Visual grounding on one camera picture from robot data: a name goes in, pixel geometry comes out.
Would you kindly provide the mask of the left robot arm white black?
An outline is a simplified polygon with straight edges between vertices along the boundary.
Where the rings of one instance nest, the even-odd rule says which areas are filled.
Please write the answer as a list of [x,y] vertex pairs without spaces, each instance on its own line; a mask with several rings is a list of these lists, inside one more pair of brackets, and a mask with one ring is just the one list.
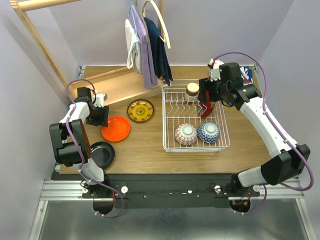
[[91,145],[84,123],[93,126],[108,125],[107,95],[95,89],[80,87],[72,99],[68,112],[58,123],[49,126],[51,144],[57,164],[71,167],[84,178],[83,187],[91,195],[101,198],[111,194],[109,177],[92,158]]

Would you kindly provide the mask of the white wire dish rack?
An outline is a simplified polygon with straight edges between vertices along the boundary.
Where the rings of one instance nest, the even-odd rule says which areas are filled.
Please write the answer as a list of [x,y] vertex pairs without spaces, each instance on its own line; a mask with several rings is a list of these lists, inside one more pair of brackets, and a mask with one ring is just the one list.
[[[227,121],[222,104],[217,102],[213,111],[206,118],[200,116],[200,104],[197,100],[185,99],[187,86],[172,84],[162,88],[162,143],[169,153],[183,152],[219,152],[230,146]],[[192,145],[182,145],[175,138],[175,130],[181,124],[190,124],[199,128],[201,124],[213,122],[220,129],[216,142],[206,143],[197,139]]]

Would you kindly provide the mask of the white brown metal cup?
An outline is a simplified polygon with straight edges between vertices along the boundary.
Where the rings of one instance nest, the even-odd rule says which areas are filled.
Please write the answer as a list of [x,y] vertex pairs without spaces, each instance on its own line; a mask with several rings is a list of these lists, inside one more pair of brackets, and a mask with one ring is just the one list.
[[191,82],[186,86],[186,90],[184,93],[184,99],[187,102],[194,102],[198,99],[198,93],[199,93],[199,85]]

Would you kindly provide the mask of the blue patterned bowl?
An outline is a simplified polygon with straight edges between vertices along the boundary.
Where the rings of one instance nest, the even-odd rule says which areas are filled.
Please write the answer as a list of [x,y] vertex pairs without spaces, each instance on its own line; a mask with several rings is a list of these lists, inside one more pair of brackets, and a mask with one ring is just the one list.
[[208,144],[213,144],[217,142],[220,137],[220,134],[220,127],[211,121],[201,124],[200,127],[197,129],[198,138],[204,143]]

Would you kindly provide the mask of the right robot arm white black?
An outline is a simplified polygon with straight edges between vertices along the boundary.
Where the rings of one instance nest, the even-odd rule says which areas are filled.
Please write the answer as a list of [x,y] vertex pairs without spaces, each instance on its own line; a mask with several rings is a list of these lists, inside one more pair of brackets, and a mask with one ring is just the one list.
[[263,102],[257,87],[245,85],[238,63],[211,59],[209,76],[199,80],[198,101],[204,108],[211,103],[227,101],[254,126],[271,159],[261,166],[244,170],[231,177],[230,191],[241,196],[254,185],[277,185],[303,172],[310,156],[306,144],[298,144],[279,124]]

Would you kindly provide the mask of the red white patterned bowl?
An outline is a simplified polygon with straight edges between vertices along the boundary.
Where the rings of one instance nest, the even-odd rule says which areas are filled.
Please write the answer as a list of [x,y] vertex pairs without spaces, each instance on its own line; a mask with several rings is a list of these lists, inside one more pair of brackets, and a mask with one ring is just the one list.
[[198,133],[193,125],[189,123],[183,123],[174,131],[174,137],[179,144],[183,146],[190,146],[197,141]]

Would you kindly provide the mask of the orange plate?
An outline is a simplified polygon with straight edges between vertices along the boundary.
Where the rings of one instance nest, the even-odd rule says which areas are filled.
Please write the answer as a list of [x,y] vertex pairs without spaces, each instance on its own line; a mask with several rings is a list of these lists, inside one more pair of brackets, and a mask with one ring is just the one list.
[[123,116],[108,118],[107,126],[101,127],[102,137],[109,142],[120,142],[130,133],[131,125]]

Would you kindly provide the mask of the red floral plate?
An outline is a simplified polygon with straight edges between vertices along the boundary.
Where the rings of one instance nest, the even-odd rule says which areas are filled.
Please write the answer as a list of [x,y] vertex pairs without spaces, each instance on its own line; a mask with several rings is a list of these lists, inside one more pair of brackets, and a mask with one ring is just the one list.
[[206,103],[199,102],[197,108],[198,115],[203,119],[209,117],[216,106],[215,102],[210,101],[210,94],[208,90],[205,92],[205,97]]

